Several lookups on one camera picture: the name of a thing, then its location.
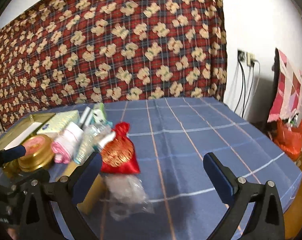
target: yellow tissue package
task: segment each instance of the yellow tissue package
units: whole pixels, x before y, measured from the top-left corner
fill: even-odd
[[[45,134],[50,138],[55,139],[70,122],[78,123],[79,119],[78,110],[56,113],[53,118],[38,130],[37,134]]]

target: red plastic bag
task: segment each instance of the red plastic bag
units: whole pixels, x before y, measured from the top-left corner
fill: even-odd
[[[281,119],[277,120],[277,136],[274,143],[278,145],[293,161],[296,161],[302,149],[302,121],[299,127],[292,127],[291,131],[283,124]]]
[[[108,142],[101,151],[102,168],[104,173],[138,174],[140,173],[135,149],[127,137],[130,125],[120,122],[115,125],[115,138]]]

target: clear plastic bag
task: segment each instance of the clear plastic bag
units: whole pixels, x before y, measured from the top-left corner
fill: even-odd
[[[110,191],[110,214],[116,221],[134,213],[154,213],[153,205],[136,176],[108,174],[105,180]]]

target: black cable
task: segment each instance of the black cable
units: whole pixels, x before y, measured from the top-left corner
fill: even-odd
[[[250,98],[250,94],[251,94],[251,89],[252,89],[252,86],[253,86],[253,79],[254,79],[254,68],[253,68],[252,82],[251,82],[251,86],[250,86],[250,90],[249,90],[249,95],[248,95],[247,100],[246,100],[246,104],[245,104],[245,107],[244,107],[244,111],[245,111],[245,109],[246,109],[247,103],[249,102],[249,98]]]
[[[238,63],[240,64],[241,66],[241,71],[242,71],[242,79],[244,80],[244,101],[243,101],[243,110],[242,110],[242,118],[244,116],[244,103],[245,103],[245,97],[246,97],[246,82],[245,82],[245,74],[244,74],[244,69],[243,69],[243,66],[242,66],[242,63],[241,61],[238,59]]]
[[[234,112],[236,112],[236,110],[238,109],[238,105],[240,104],[241,97],[242,97],[242,93],[243,93],[243,75],[242,75],[242,88],[241,88],[241,94],[240,94],[240,98],[238,99],[238,104],[236,105]]]

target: red satin bag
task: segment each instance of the red satin bag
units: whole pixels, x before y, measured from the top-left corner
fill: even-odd
[[[140,173],[139,164],[135,155],[132,141],[127,137],[130,124],[120,122],[116,124],[115,138],[108,142],[101,151],[102,168],[104,173],[119,174],[138,174]]]

